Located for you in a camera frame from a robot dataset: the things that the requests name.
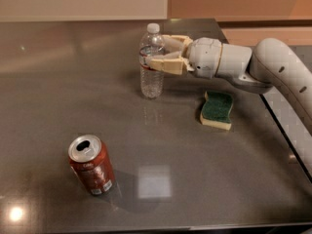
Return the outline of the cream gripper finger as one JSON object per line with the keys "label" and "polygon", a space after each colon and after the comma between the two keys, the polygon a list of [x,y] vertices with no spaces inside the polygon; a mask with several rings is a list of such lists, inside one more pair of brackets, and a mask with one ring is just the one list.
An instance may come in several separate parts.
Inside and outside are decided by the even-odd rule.
{"label": "cream gripper finger", "polygon": [[165,54],[149,56],[145,59],[146,64],[157,71],[173,75],[182,75],[184,71],[192,71],[189,60],[184,58],[180,51]]}
{"label": "cream gripper finger", "polygon": [[180,51],[182,54],[187,52],[189,45],[193,40],[186,35],[164,35],[165,49],[170,52]]}

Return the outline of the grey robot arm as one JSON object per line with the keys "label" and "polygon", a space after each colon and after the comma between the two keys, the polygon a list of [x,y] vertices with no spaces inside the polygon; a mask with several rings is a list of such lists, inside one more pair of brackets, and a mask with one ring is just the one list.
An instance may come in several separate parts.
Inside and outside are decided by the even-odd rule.
{"label": "grey robot arm", "polygon": [[175,75],[188,71],[198,78],[220,78],[254,94],[276,88],[312,134],[312,72],[284,42],[266,38],[251,49],[206,37],[192,40],[166,35],[164,40],[163,55],[143,59],[149,68]]}

